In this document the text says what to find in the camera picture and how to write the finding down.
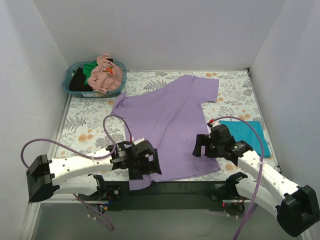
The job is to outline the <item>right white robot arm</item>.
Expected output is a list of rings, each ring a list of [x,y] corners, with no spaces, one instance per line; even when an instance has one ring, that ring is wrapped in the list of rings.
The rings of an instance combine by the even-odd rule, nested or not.
[[[232,199],[252,200],[273,216],[290,236],[297,237],[320,221],[315,190],[287,179],[261,158],[245,141],[236,141],[228,127],[220,124],[210,134],[196,136],[193,156],[225,158],[242,171],[232,174],[218,194]]]

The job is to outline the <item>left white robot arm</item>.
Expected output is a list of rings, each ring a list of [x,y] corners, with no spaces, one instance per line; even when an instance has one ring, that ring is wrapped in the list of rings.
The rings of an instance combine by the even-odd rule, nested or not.
[[[144,138],[69,158],[48,158],[43,154],[26,171],[28,199],[38,203],[60,194],[81,195],[97,201],[117,199],[121,187],[106,183],[100,174],[117,169],[127,169],[130,180],[162,173],[157,149]]]

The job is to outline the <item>purple t shirt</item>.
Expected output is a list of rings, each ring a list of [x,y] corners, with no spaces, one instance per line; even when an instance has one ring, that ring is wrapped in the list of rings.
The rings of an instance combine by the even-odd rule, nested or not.
[[[219,80],[183,75],[149,93],[115,101],[112,114],[125,120],[135,139],[145,138],[157,149],[161,174],[131,180],[130,190],[140,190],[152,182],[188,179],[220,170],[215,159],[193,156],[198,134],[208,134],[202,104],[216,102]]]

